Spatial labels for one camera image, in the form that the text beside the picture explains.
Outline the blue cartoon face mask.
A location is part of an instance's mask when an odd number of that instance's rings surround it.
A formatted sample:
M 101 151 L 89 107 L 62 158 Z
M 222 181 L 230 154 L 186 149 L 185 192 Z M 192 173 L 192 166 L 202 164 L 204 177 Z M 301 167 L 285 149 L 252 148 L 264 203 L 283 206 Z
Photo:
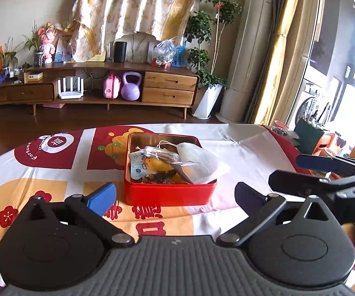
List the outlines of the blue cartoon face mask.
M 148 162 L 143 150 L 138 150 L 129 154 L 130 175 L 133 180 L 140 180 L 150 174 L 155 174 L 156 170 Z

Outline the cream knitted cloth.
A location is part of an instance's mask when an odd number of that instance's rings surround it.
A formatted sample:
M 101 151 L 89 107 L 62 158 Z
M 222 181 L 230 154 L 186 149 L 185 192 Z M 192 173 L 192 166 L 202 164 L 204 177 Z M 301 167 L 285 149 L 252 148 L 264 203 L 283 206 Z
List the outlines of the cream knitted cloth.
M 204 185 L 216 179 L 218 159 L 214 154 L 189 142 L 176 145 L 176 150 L 179 157 L 171 165 L 183 180 Z

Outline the yellow plush toy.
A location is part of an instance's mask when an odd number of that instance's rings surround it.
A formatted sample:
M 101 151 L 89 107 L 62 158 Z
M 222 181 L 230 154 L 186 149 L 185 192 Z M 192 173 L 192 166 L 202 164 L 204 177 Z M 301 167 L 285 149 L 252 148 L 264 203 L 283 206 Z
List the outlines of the yellow plush toy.
M 156 185 L 188 185 L 188 182 L 181 178 L 171 164 L 156 158 L 147 158 L 145 161 L 156 170 L 156 173 L 143 177 L 142 183 Z

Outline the clear packet with paper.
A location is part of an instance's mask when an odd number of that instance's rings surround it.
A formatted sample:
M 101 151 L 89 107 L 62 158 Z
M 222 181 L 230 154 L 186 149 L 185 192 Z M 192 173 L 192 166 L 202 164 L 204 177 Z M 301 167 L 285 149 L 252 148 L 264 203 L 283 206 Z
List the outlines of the clear packet with paper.
M 179 154 L 176 151 L 170 151 L 164 146 L 171 146 L 174 149 L 177 149 L 178 146 L 176 144 L 173 144 L 171 142 L 168 142 L 167 140 L 161 140 L 156 147 L 153 146 L 145 146 L 143 148 L 140 148 L 137 146 L 136 148 L 139 151 L 142 151 L 144 156 L 147 158 L 156 158 L 158 160 L 167 162 L 167 163 L 174 163 L 179 161 Z

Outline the red metal tin box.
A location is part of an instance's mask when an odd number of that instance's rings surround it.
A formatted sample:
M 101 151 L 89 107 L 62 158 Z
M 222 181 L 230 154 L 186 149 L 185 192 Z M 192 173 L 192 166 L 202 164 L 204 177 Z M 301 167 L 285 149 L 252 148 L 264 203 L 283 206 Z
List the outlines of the red metal tin box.
M 130 155 L 145 146 L 155 146 L 162 140 L 172 144 L 193 143 L 201 146 L 195 136 L 177 134 L 147 134 L 133 132 L 128 135 L 126 166 L 124 170 L 123 200 L 131 206 L 197 206 L 208 204 L 217 181 L 195 185 L 183 180 L 169 169 L 160 169 L 147 158 L 140 158 L 136 164 Z

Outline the white wifi router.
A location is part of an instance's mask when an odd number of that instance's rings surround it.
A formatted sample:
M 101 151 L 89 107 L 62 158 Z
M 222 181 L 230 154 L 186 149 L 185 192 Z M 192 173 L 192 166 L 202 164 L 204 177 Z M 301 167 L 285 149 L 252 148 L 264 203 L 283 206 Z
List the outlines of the white wifi router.
M 84 79 L 76 76 L 62 77 L 57 80 L 58 97 L 61 100 L 75 100 L 84 96 Z

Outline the purple kettlebell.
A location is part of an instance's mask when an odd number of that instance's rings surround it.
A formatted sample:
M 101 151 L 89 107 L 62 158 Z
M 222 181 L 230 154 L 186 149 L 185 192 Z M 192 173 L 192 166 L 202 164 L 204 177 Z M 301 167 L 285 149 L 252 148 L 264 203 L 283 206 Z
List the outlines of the purple kettlebell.
M 137 77 L 136 83 L 128 82 L 129 76 Z M 142 75 L 139 72 L 125 72 L 122 76 L 123 87 L 121 88 L 121 97 L 127 101 L 136 101 L 139 99 L 139 87 L 142 82 Z

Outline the wooden tv cabinet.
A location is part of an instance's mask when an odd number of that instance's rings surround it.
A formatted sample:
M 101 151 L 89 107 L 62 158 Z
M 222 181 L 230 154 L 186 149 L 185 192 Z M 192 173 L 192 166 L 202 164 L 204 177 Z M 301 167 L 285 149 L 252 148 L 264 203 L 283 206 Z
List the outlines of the wooden tv cabinet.
M 0 84 L 0 105 L 102 104 L 176 107 L 195 103 L 200 78 L 183 68 L 155 68 L 145 63 L 51 63 L 30 68 L 34 82 Z

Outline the pink small case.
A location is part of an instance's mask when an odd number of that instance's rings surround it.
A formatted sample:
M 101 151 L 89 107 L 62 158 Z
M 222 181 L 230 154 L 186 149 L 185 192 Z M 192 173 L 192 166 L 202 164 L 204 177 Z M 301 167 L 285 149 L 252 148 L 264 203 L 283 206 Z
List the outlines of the pink small case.
M 116 99 L 121 89 L 121 79 L 117 75 L 110 74 L 103 83 L 103 96 L 106 99 Z

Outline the black cylinder speaker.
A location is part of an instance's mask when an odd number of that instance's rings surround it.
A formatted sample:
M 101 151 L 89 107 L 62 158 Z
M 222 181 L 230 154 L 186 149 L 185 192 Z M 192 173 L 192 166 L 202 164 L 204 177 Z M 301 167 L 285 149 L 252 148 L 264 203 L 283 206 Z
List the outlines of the black cylinder speaker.
M 124 63 L 126 59 L 127 42 L 117 41 L 114 43 L 113 61 L 115 63 Z

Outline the plastic bag of items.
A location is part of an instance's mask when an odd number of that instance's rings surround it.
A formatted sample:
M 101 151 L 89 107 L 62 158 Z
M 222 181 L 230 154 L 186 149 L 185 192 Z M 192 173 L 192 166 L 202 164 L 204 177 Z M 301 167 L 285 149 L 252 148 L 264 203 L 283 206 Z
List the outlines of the plastic bag of items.
M 153 48 L 151 65 L 156 68 L 169 69 L 174 60 L 176 50 L 175 38 L 160 41 Z

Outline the potted tree white pot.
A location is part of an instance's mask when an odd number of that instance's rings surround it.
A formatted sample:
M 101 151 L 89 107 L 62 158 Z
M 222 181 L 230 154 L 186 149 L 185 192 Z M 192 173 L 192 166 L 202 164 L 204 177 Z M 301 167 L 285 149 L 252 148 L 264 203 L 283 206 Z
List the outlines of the potted tree white pot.
M 199 77 L 199 100 L 194 101 L 192 116 L 207 120 L 226 86 L 226 78 L 215 72 L 222 36 L 228 25 L 242 12 L 237 0 L 205 0 L 207 9 L 194 7 L 183 34 L 188 48 L 188 65 Z

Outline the pink plush doll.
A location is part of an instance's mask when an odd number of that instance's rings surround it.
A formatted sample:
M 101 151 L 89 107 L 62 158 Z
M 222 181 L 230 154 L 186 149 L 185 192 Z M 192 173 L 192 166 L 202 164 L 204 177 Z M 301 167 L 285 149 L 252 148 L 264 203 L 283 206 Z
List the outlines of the pink plush doll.
M 44 63 L 49 64 L 53 62 L 53 55 L 55 54 L 54 41 L 56 40 L 56 28 L 51 22 L 40 28 L 37 32 L 40 40 L 40 50 L 44 55 Z

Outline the yellow curtain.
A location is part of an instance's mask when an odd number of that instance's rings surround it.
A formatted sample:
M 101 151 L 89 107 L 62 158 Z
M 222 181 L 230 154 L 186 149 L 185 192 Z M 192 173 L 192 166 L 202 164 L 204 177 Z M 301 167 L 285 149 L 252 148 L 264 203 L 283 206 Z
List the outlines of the yellow curtain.
M 286 122 L 301 88 L 317 26 L 320 0 L 273 0 L 270 37 L 259 82 L 244 121 Z

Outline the floral sheet covered tv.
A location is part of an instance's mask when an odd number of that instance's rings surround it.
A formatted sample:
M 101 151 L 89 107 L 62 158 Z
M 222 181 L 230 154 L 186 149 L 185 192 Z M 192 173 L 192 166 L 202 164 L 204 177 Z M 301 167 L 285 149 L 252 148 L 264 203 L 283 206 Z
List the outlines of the floral sheet covered tv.
M 158 41 L 181 41 L 201 0 L 76 0 L 70 15 L 70 48 L 75 62 L 101 54 L 123 36 L 144 33 Z

